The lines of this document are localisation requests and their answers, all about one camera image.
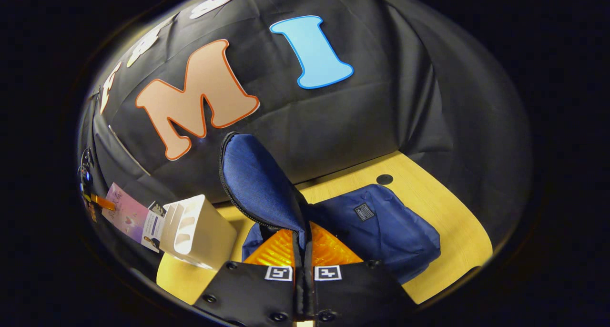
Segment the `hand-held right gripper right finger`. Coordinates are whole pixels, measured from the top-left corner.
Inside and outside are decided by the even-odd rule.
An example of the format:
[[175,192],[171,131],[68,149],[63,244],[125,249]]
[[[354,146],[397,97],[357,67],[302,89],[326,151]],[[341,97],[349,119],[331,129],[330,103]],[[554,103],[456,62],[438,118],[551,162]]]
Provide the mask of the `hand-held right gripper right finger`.
[[381,260],[363,260],[323,227],[310,227],[316,324],[401,324],[415,311]]

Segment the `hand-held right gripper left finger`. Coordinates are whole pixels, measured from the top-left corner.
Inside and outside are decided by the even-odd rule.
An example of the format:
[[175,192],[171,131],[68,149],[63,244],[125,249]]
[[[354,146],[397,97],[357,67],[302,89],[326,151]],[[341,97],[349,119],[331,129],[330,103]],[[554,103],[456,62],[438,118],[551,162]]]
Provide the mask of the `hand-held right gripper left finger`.
[[226,262],[194,307],[226,324],[292,324],[301,314],[298,240],[280,229],[244,261]]

